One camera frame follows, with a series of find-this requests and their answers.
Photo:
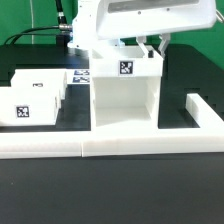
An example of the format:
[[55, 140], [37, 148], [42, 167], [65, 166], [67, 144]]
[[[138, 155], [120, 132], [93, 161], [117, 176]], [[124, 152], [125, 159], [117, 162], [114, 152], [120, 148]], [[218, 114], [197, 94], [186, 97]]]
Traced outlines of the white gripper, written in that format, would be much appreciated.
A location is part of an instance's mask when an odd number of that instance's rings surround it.
[[148, 58], [145, 36], [161, 34], [158, 50], [164, 56], [169, 33], [210, 28], [215, 22], [215, 0], [100, 0], [96, 33], [99, 39], [137, 37]]

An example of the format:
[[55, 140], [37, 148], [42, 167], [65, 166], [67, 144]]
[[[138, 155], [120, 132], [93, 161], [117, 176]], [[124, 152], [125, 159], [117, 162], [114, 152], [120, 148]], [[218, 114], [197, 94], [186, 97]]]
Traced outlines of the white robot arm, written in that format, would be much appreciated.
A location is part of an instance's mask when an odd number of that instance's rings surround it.
[[216, 22], [216, 0], [78, 0], [69, 47], [89, 51], [101, 41], [133, 38], [145, 50], [147, 36], [159, 35], [164, 55], [172, 33], [206, 29]]

